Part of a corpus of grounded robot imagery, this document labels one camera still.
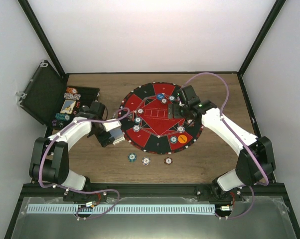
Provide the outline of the blue backed card deck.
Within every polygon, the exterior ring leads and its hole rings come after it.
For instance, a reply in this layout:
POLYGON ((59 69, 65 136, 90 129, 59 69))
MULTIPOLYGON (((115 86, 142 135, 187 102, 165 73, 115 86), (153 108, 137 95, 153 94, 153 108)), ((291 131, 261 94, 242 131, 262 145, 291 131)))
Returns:
POLYGON ((111 137, 113 138, 112 144, 116 145, 125 141, 124 134, 120 128, 110 130, 111 137))

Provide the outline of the orange big blind button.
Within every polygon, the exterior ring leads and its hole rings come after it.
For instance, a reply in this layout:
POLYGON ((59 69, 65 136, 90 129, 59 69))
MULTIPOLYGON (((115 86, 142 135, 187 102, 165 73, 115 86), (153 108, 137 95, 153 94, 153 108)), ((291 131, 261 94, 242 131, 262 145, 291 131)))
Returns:
POLYGON ((178 142, 182 143, 182 144, 186 144, 188 141, 187 136, 184 134, 179 135, 177 139, 178 139, 178 142))

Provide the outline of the blue small blind button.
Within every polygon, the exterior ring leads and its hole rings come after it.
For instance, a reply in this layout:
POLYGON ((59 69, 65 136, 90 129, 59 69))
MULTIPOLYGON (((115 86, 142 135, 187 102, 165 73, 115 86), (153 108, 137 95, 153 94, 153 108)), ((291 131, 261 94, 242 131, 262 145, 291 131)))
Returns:
POLYGON ((156 98, 161 101, 162 99, 164 99, 164 93, 156 94, 156 98))

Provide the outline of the blue orange 10 chip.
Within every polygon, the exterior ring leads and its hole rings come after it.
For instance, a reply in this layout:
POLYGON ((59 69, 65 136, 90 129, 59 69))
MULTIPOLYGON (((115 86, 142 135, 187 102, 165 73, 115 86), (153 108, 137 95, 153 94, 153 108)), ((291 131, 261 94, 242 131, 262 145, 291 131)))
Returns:
POLYGON ((139 125, 134 125, 133 131, 138 132, 139 130, 140 130, 140 126, 139 125))

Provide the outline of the green blue 50 chip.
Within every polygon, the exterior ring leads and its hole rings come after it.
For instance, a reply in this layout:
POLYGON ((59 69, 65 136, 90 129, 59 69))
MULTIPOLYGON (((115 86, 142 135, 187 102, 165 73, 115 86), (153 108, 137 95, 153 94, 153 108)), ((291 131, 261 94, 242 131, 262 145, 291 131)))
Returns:
POLYGON ((140 117, 135 118, 135 123, 140 123, 141 121, 142 121, 142 119, 140 117))

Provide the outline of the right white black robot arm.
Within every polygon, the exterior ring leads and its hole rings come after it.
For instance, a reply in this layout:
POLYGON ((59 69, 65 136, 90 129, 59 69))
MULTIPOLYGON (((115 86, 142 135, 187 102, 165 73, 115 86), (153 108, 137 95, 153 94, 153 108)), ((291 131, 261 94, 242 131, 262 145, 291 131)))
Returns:
POLYGON ((212 181, 211 191, 216 200, 226 199, 230 191, 237 187, 269 184, 268 176, 276 166, 273 146, 267 137, 257 137, 247 132, 227 118, 213 102, 201 101, 191 85, 180 88, 176 96, 168 99, 169 118, 201 122, 224 140, 238 156, 233 170, 212 181))

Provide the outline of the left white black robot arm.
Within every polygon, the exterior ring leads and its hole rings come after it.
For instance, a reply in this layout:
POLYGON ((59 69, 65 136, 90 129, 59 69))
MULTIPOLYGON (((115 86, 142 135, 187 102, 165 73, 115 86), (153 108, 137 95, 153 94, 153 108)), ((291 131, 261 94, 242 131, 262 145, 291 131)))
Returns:
POLYGON ((75 191, 81 201, 92 197, 90 179, 70 169, 69 151, 84 136, 95 136, 102 147, 124 139, 118 119, 103 119, 104 104, 94 101, 81 106, 73 120, 48 138, 39 137, 33 147, 29 175, 44 188, 61 186, 75 191))

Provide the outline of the card box in case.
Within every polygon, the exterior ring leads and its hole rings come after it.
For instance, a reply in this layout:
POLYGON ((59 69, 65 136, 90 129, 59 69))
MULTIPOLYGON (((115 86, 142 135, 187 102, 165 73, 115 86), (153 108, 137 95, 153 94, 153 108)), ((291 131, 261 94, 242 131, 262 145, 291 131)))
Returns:
POLYGON ((61 114, 72 114, 75 106, 76 106, 76 101, 74 101, 74 100, 65 100, 62 107, 61 107, 60 113, 61 114))

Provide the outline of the green blue chip stack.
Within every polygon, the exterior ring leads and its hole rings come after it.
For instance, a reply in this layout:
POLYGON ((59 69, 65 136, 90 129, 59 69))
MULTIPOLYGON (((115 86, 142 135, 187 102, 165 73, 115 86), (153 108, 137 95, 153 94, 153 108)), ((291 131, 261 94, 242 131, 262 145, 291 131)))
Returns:
POLYGON ((137 159, 137 155, 136 155, 135 153, 130 153, 130 154, 128 155, 128 160, 129 160, 129 162, 135 162, 136 159, 137 159))

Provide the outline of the chips inside case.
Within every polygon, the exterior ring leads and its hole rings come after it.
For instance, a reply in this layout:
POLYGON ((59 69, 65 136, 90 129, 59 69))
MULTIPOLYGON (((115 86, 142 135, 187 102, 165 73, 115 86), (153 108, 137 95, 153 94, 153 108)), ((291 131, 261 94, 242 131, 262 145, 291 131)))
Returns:
POLYGON ((67 123, 70 123, 71 119, 78 113, 81 95, 78 90, 74 87, 67 87, 64 93, 64 100, 74 100, 76 101, 76 106, 72 114, 61 114, 60 111, 55 114, 55 119, 52 121, 53 127, 64 127, 67 123))

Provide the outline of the round red black poker mat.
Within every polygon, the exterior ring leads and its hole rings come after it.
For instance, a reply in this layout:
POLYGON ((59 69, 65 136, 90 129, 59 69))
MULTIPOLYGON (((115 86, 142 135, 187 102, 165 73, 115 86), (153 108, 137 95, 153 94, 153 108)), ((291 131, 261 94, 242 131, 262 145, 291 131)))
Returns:
POLYGON ((134 147, 154 154, 172 154, 189 148, 200 137, 203 131, 201 121, 196 120, 188 124, 186 119, 169 119, 168 104, 178 103, 177 90, 180 85, 166 82, 153 82, 141 85, 130 91, 122 100, 118 116, 130 114, 121 120, 121 130, 124 133, 126 140, 134 147), (166 104, 162 104, 156 98, 156 94, 164 93, 164 98, 167 99, 166 104), (169 96, 174 96, 175 100, 171 102, 169 96), (142 114, 138 114, 137 110, 143 109, 142 114), (135 123, 135 118, 140 117, 142 121, 135 123), (134 125, 139 125, 138 132, 133 131, 134 125), (185 127, 185 132, 179 133, 177 128, 185 127), (172 144, 169 139, 172 136, 178 138, 179 135, 187 136, 186 144, 172 144))

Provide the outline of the black poker case lid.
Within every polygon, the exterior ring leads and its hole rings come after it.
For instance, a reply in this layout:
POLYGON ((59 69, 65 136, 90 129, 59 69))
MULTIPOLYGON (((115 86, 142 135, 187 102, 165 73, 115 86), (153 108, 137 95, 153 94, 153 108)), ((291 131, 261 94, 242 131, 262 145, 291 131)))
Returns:
POLYGON ((66 81, 44 60, 25 90, 16 92, 17 105, 41 124, 51 126, 55 114, 61 109, 66 86, 66 81))

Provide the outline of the black front mounting rail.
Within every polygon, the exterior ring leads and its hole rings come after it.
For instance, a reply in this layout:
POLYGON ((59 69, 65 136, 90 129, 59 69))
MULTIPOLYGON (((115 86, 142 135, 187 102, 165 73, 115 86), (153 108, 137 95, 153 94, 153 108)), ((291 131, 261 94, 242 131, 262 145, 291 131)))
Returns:
MULTIPOLYGON (((114 189, 120 197, 195 197, 199 201, 226 201, 234 194, 235 199, 241 196, 250 196, 251 190, 245 186, 242 189, 234 188, 230 192, 221 192, 211 184, 109 184, 91 183, 88 192, 114 189)), ((255 196, 282 196, 287 195, 283 183, 270 183, 268 186, 252 186, 255 196)), ((65 197, 65 201, 84 202, 97 196, 69 192, 64 196, 65 190, 61 188, 42 188, 39 183, 24 184, 20 197, 65 197)))

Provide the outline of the light blue slotted rail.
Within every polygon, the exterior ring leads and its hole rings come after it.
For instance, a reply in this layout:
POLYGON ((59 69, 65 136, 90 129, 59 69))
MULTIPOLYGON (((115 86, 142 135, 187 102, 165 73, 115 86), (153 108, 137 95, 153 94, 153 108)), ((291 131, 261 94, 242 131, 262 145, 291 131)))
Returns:
MULTIPOLYGON (((92 209, 81 209, 74 204, 29 204, 28 214, 102 214, 110 205, 98 205, 92 209)), ((110 214, 189 214, 189 215, 213 215, 214 205, 116 205, 109 211, 110 214)))

